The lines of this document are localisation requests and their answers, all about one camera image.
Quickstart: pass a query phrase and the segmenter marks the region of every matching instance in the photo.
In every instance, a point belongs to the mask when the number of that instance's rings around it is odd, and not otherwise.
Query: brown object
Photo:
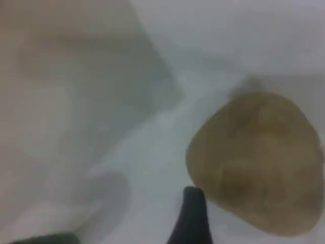
[[[323,209],[323,154],[316,131],[290,100],[236,98],[197,132],[187,169],[208,198],[257,228],[291,236]]]

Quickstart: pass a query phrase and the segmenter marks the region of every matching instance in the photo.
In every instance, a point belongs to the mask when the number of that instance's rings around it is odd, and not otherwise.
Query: white surface
[[[293,0],[2,0],[0,242],[77,230],[165,243],[185,151],[247,75],[325,132],[325,4]],[[216,244],[276,238],[209,205]]]

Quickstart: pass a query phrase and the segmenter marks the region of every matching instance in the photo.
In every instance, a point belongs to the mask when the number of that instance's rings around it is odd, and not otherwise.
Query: brown blob
[[[311,230],[323,209],[323,154],[316,131],[272,93],[230,101],[197,132],[187,169],[225,210],[276,235]]]

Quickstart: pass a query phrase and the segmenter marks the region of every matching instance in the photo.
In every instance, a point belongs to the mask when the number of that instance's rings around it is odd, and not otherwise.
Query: black object
[[[183,194],[181,213],[167,244],[213,244],[203,191],[186,187]]]
[[[61,233],[17,240],[11,244],[80,244],[80,242],[73,233]]]

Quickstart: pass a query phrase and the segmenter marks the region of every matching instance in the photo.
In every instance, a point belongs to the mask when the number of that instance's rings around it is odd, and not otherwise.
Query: white wall
[[[324,13],[318,0],[2,0],[0,241],[78,228],[85,243],[164,243],[191,184],[187,144],[246,76],[323,133]],[[219,241],[284,241],[210,208]]]

